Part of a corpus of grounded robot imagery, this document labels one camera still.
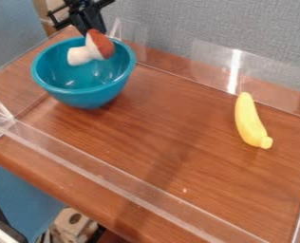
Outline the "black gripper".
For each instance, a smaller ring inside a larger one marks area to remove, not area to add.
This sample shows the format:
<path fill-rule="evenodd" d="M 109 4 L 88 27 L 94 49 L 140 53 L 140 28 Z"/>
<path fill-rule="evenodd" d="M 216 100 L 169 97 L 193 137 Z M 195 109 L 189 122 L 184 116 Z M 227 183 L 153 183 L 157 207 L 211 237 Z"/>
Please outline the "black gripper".
<path fill-rule="evenodd" d="M 60 7 L 48 11 L 48 17 L 52 19 L 56 28 L 64 28 L 73 25 L 84 36 L 88 30 L 94 28 L 102 33 L 108 32 L 101 10 L 116 0 L 64 0 Z M 62 20 L 57 17 L 57 13 L 68 9 L 69 16 Z"/>

